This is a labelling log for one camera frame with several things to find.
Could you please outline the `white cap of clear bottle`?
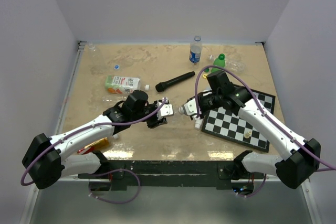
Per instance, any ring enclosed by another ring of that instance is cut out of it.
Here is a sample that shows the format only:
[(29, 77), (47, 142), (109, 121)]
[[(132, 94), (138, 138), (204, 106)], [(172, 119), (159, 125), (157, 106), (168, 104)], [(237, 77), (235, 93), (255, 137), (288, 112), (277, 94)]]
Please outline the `white cap of clear bottle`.
[(179, 107), (179, 114), (183, 115), (184, 114), (184, 108), (181, 106)]

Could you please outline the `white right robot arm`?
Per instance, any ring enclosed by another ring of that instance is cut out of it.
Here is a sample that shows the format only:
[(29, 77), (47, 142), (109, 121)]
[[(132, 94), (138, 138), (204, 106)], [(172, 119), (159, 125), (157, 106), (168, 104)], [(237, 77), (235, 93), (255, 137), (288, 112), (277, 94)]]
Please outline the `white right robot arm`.
[(234, 162), (234, 173), (246, 178), (251, 173), (277, 176), (291, 189), (299, 187), (319, 169), (320, 143), (306, 140), (295, 133), (273, 114), (266, 111), (252, 90), (243, 83), (235, 87), (225, 70), (207, 76), (210, 94), (195, 93), (196, 113), (224, 108), (252, 125), (277, 150), (278, 155), (264, 155), (251, 151), (241, 153)]

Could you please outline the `clear plastic bottle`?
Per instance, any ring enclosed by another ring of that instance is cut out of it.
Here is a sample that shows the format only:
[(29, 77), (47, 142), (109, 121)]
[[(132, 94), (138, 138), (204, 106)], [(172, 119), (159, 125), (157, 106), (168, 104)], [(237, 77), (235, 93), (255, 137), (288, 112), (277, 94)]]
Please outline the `clear plastic bottle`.
[(170, 114), (167, 117), (167, 121), (169, 124), (177, 124), (179, 121), (183, 119), (183, 115), (179, 112), (179, 107), (175, 107), (174, 105), (170, 104)]

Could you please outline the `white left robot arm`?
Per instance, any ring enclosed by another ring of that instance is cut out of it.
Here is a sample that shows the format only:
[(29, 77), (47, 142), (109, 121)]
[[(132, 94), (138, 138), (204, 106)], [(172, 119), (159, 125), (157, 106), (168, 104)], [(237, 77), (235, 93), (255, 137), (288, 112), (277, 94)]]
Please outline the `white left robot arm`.
[(25, 171), (20, 183), (28, 186), (30, 183), (25, 178), (30, 176), (38, 189), (45, 189), (60, 178), (74, 174), (103, 178), (109, 171), (104, 156), (95, 153), (77, 155), (76, 151), (97, 140), (115, 136), (137, 123), (144, 122), (154, 129), (166, 124), (166, 118), (173, 113), (168, 98), (149, 103), (147, 93), (135, 90), (125, 100), (78, 128), (53, 136), (38, 134), (23, 157)]

